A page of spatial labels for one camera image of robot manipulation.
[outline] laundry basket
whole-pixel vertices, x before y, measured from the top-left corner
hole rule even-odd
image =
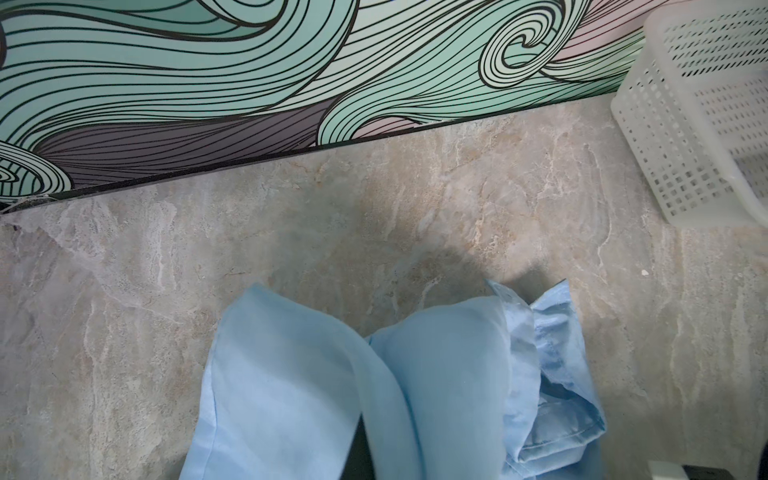
[[[768,227],[768,2],[658,8],[611,110],[678,227]]]

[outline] wallpaper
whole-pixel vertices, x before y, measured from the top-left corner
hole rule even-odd
[[[0,0],[0,203],[614,91],[663,0]]]

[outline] marble floor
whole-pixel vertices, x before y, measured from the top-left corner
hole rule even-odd
[[[755,478],[768,230],[676,230],[611,96],[0,218],[0,476],[176,478],[216,321],[261,282],[363,335],[571,281],[611,479]]]

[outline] wave patterned wall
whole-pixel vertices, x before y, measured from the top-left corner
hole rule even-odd
[[[615,90],[666,0],[0,0],[0,202]]]

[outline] light blue garment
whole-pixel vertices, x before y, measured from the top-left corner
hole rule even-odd
[[[378,480],[601,478],[604,417],[568,284],[531,307],[489,284],[496,296],[367,341],[252,287],[211,346],[181,480],[337,480],[361,413]]]

